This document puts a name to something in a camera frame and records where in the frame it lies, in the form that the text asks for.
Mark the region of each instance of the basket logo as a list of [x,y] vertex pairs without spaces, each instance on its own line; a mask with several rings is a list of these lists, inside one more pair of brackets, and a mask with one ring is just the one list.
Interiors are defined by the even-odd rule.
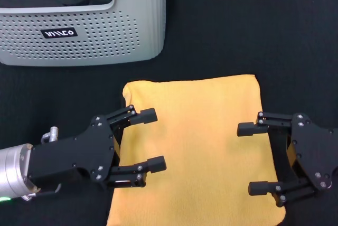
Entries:
[[45,39],[56,39],[59,37],[76,37],[78,35],[73,27],[41,30],[41,33]]

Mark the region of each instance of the black mat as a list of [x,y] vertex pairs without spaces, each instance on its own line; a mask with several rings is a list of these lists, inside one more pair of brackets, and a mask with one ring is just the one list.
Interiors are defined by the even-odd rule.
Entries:
[[[255,74],[265,111],[305,112],[324,127],[338,127],[338,0],[167,3],[166,42],[153,60],[82,68],[0,65],[0,148],[38,144],[52,125],[60,138],[76,135],[95,114],[118,109],[124,84],[140,79]],[[292,178],[284,140],[271,144],[279,179]],[[0,203],[1,225],[104,226],[110,199],[89,183],[65,185],[56,197]],[[322,197],[287,206],[282,225],[338,225],[335,183]]]

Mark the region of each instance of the yellow towel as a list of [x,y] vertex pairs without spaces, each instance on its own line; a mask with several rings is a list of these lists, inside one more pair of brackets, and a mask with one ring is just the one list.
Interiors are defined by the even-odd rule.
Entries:
[[242,75],[128,83],[126,105],[154,107],[158,121],[125,129],[121,165],[164,155],[167,170],[145,188],[115,189],[108,226],[273,226],[285,209],[249,196],[250,181],[277,181],[268,136],[237,137],[261,110],[259,85]]

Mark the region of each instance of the folded towel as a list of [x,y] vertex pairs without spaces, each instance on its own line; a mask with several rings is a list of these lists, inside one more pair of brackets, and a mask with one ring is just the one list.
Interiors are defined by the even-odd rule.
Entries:
[[273,226],[285,209],[271,195],[249,196],[250,181],[277,181],[267,134],[237,137],[261,110],[259,85],[242,75],[202,81],[128,83],[136,109],[158,121],[124,131],[120,165],[164,155],[167,170],[145,188],[116,189],[108,226]]

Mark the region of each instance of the yellow cloth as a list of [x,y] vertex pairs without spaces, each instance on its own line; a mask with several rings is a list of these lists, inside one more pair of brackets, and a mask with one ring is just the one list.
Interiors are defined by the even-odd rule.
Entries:
[[145,188],[116,189],[108,226],[273,226],[285,209],[249,196],[250,181],[276,181],[268,136],[237,137],[261,110],[259,85],[243,75],[128,83],[126,105],[154,107],[158,121],[125,129],[121,165],[164,155],[167,170]]

